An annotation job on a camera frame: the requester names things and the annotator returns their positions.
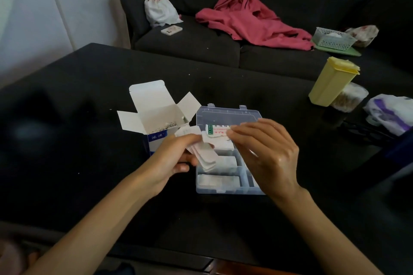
table top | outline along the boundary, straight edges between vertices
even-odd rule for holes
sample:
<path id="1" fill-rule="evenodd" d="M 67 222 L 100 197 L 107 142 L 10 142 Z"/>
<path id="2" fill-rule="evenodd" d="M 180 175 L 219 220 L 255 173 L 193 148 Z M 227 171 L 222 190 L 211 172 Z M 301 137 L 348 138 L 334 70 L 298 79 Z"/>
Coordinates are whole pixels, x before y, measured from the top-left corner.
<path id="1" fill-rule="evenodd" d="M 314 82 L 93 43 L 0 90 L 0 220 L 69 231 L 146 160 L 142 135 L 123 131 L 116 111 L 135 112 L 129 86 L 158 79 L 176 102 L 190 91 L 285 125 L 300 147 L 298 181 L 326 215 L 382 271 L 413 269 L 412 216 L 385 202 L 387 183 L 335 196 L 340 176 L 380 148 L 338 134 L 342 118 L 307 98 Z M 119 242 L 321 273 L 266 196 L 197 194 L 194 177 L 173 176 Z"/>

hand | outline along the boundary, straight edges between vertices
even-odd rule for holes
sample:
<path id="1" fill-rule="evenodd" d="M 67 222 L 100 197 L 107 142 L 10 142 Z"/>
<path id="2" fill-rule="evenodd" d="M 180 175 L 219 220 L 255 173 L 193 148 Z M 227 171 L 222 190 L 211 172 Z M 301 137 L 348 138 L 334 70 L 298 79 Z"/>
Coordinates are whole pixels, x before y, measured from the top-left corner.
<path id="1" fill-rule="evenodd" d="M 297 183 L 298 147 L 285 127 L 269 120 L 232 126 L 227 136 L 235 143 L 258 185 L 274 202 L 293 198 Z"/>
<path id="2" fill-rule="evenodd" d="M 201 135 L 195 134 L 167 136 L 155 153 L 136 170 L 146 179 L 145 184 L 150 189 L 151 197 L 162 191 L 173 174 L 189 171 L 189 165 L 184 162 L 189 162 L 193 166 L 198 164 L 198 159 L 185 149 L 200 141 Z"/>

plastic basket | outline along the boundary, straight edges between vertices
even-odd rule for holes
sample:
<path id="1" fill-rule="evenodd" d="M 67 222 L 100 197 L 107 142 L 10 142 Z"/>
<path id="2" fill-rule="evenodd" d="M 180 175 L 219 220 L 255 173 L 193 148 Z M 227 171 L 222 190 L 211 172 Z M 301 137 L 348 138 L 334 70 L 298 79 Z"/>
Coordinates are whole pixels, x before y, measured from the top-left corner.
<path id="1" fill-rule="evenodd" d="M 339 34 L 341 38 L 328 35 L 333 32 Z M 316 33 L 313 36 L 313 42 L 316 43 L 316 45 L 343 51 L 346 51 L 353 46 L 356 40 L 357 39 L 353 36 L 346 33 L 335 31 L 333 29 L 324 29 L 322 27 L 317 27 Z"/>

blue label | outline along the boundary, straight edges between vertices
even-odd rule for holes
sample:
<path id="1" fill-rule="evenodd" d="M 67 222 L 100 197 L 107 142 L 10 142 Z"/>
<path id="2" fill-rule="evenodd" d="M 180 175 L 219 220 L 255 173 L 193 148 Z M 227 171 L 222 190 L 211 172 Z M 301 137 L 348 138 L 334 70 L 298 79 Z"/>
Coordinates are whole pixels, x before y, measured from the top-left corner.
<path id="1" fill-rule="evenodd" d="M 165 138 L 168 135 L 167 130 L 161 131 L 161 132 L 156 132 L 153 134 L 148 135 L 148 141 L 155 141 L 157 139 Z"/>

green tray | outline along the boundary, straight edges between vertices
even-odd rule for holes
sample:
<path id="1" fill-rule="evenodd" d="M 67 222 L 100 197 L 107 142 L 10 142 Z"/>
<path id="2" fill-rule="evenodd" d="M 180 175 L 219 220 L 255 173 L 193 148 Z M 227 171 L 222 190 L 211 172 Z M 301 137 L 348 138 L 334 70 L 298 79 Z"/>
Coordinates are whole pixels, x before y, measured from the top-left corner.
<path id="1" fill-rule="evenodd" d="M 360 57 L 361 53 L 359 53 L 356 49 L 354 49 L 353 47 L 350 47 L 347 50 L 338 50 L 338 49 L 333 49 L 333 48 L 327 48 L 327 47 L 321 47 L 318 46 L 314 43 L 314 48 L 321 50 L 321 51 L 327 51 L 327 52 L 332 52 L 332 53 L 339 53 L 341 55 L 352 55 L 354 57 Z"/>

